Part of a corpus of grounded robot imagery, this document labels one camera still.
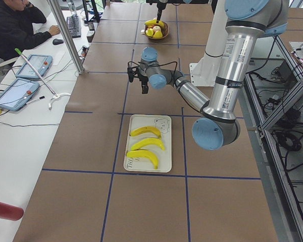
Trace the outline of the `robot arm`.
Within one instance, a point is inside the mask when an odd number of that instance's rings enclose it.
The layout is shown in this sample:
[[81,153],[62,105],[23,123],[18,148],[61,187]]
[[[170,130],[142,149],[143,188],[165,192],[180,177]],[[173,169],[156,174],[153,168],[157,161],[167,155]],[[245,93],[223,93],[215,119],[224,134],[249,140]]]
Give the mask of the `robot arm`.
[[167,4],[189,4],[191,3],[190,0],[181,0],[181,1],[177,1],[177,0],[156,0],[156,4],[157,4],[157,20],[156,23],[159,23],[161,20],[161,16],[162,16],[162,11],[166,8]]
[[162,69],[152,47],[143,50],[136,71],[143,88],[147,82],[155,89],[171,85],[189,105],[199,109],[203,117],[193,124],[192,136],[206,150],[219,149],[238,138],[240,126],[233,111],[256,40],[286,30],[288,2],[225,1],[223,11],[228,36],[210,98],[179,71]]

